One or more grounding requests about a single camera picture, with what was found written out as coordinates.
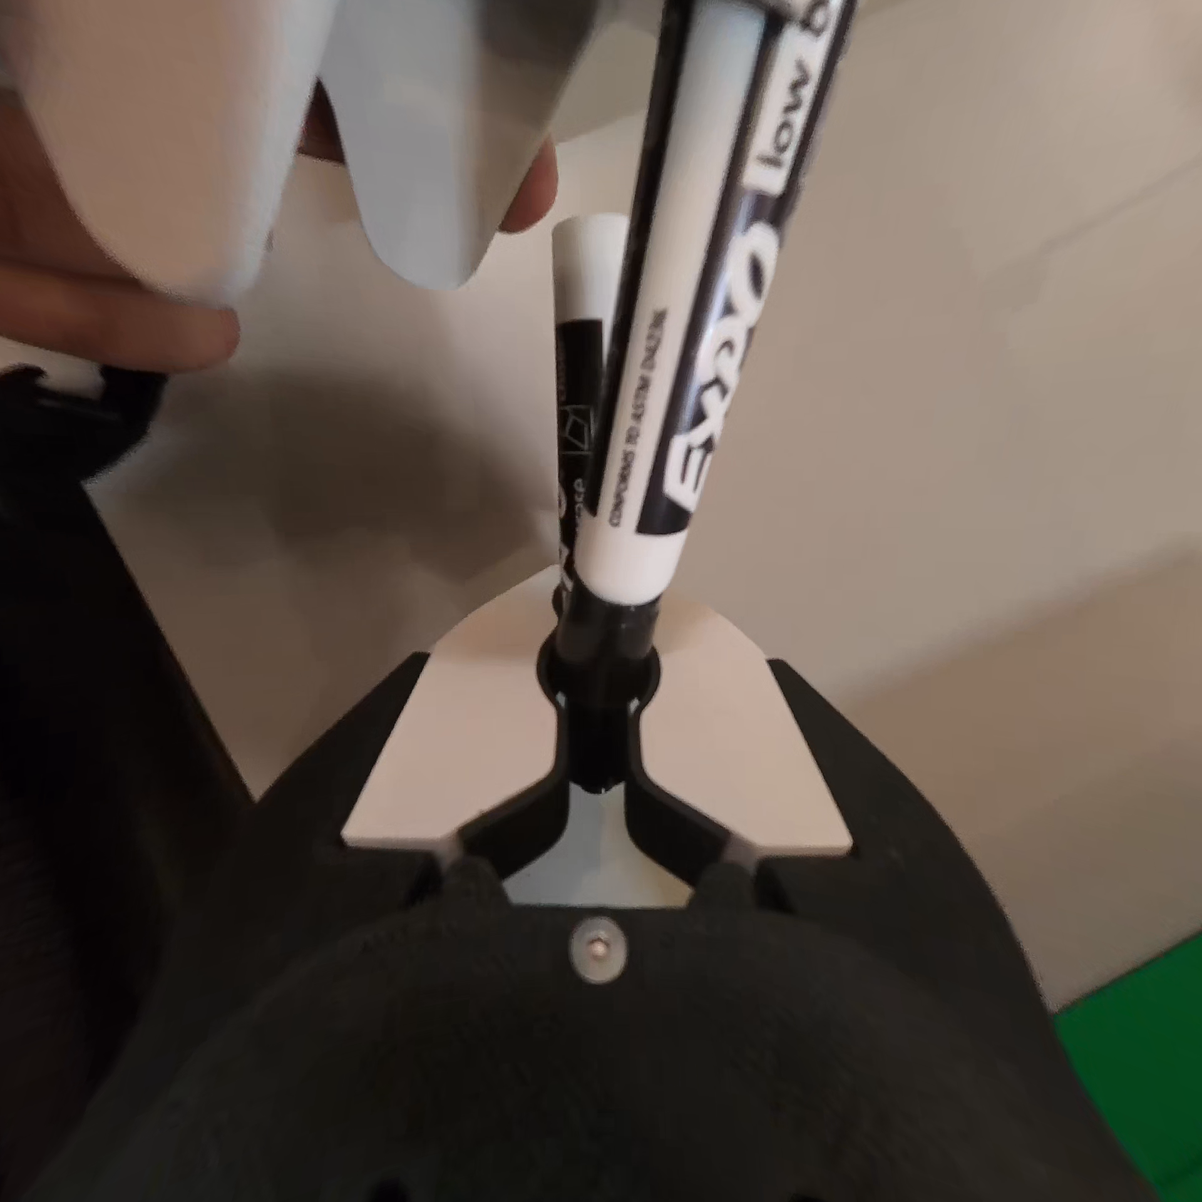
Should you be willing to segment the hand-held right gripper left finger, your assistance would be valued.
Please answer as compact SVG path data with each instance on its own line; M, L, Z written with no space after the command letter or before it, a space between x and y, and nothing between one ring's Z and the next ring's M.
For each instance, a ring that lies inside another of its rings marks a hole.
M347 847L535 861L568 820L566 737L546 693L556 574L437 640L342 826Z

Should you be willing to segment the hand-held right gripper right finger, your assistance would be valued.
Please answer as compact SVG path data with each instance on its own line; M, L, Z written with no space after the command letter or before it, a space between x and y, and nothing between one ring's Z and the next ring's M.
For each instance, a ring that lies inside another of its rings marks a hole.
M757 645L712 608L665 601L655 652L628 727L635 846L664 869L845 856L851 834Z

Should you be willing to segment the black dry-erase marker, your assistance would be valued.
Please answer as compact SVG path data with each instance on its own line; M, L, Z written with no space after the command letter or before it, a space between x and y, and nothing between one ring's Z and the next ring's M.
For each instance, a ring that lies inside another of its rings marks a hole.
M646 694L662 595L711 472L858 4L662 3L573 582L566 707Z
M550 232L560 575L552 604L559 617L576 581L576 534L596 442L625 237L622 215L569 217ZM572 698L569 670L558 652L552 654L549 671L565 710L572 783L589 794L603 794L621 781L615 750L621 723L615 714L585 710Z

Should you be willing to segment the green plastic bin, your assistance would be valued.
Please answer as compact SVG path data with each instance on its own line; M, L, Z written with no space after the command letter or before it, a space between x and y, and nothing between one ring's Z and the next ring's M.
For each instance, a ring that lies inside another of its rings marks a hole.
M1080 997L1056 1029L1160 1199L1200 1199L1200 934Z

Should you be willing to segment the person's left hand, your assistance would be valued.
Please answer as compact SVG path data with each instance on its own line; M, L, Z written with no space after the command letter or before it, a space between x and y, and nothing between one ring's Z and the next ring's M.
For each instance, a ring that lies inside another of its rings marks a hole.
M233 309L150 292L97 246L12 92L1 104L1 336L167 375L221 366L240 341Z

